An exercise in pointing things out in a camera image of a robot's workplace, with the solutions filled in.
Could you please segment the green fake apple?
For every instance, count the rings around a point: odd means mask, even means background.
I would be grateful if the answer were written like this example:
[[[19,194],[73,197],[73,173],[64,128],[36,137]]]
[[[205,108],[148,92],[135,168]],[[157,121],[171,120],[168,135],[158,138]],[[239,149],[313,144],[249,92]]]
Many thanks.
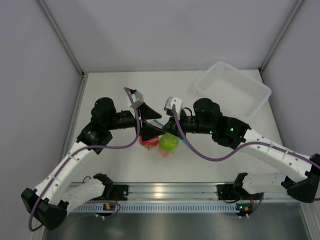
[[[162,135],[159,139],[158,145],[161,149],[166,151],[174,151],[179,145],[179,138],[170,133]]]

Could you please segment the clear zip top bag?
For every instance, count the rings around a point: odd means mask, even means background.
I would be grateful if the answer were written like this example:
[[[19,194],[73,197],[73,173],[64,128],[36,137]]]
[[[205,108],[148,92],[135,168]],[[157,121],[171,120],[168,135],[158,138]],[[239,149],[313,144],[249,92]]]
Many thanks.
[[[142,140],[142,136],[140,136],[139,144],[162,158],[170,158],[174,154],[188,148],[188,145],[183,139],[170,133],[156,136],[150,140]]]

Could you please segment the red fake apple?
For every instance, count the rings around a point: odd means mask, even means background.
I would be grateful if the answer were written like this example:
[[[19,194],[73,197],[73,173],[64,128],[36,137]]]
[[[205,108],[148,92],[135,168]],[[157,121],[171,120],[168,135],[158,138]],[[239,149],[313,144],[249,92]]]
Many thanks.
[[[149,140],[143,140],[142,136],[139,137],[140,145],[143,146],[144,148],[148,149],[148,150],[157,147],[158,144],[159,144],[159,140],[160,140],[159,136],[154,137],[154,138],[149,139]]]

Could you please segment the orange fake peach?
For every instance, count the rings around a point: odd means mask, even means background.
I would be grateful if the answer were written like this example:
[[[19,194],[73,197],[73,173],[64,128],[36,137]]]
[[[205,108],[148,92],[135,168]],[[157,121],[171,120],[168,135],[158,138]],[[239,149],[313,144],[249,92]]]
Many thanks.
[[[171,157],[172,155],[175,154],[174,150],[173,151],[166,151],[166,150],[161,149],[161,148],[158,150],[158,152],[159,152],[160,156],[163,157],[163,158],[169,158],[169,157]]]

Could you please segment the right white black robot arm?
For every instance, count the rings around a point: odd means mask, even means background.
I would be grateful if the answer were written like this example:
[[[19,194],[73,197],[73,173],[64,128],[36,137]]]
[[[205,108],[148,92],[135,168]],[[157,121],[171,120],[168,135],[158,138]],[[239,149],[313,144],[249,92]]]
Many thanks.
[[[233,193],[238,198],[281,193],[303,203],[317,200],[320,184],[319,154],[299,154],[267,139],[247,123],[224,116],[220,106],[208,98],[201,98],[193,104],[192,115],[186,115],[183,101],[177,97],[169,97],[164,110],[170,118],[163,130],[183,139],[200,158],[222,162],[236,153],[244,152],[277,169],[276,173],[239,173],[232,185]],[[215,143],[232,151],[218,158],[206,156],[189,142],[188,133],[210,135]]]

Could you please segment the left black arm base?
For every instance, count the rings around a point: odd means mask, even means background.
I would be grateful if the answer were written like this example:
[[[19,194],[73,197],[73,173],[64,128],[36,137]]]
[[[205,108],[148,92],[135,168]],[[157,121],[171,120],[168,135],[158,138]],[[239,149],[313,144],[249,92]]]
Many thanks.
[[[113,184],[106,186],[99,200],[102,201],[127,201],[129,195],[129,186],[126,184]]]

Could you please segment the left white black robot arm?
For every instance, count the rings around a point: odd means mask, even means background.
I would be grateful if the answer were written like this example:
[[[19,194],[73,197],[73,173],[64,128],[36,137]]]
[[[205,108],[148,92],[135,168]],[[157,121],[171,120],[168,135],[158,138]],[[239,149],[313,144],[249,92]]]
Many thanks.
[[[91,120],[81,131],[71,149],[56,168],[34,188],[26,188],[21,198],[31,219],[52,231],[58,228],[75,208],[91,200],[110,200],[113,181],[102,173],[73,189],[70,184],[91,160],[104,149],[111,149],[111,131],[135,128],[140,136],[142,122],[162,116],[145,103],[136,104],[136,112],[117,112],[109,97],[98,99],[91,110]]]

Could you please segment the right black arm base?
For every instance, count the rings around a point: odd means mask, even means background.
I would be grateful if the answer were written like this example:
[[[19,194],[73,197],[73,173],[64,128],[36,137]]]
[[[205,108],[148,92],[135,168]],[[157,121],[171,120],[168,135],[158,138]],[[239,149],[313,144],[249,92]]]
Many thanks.
[[[216,186],[218,199],[226,202],[237,202],[240,200],[250,200],[251,195],[239,186],[233,184],[218,184]]]

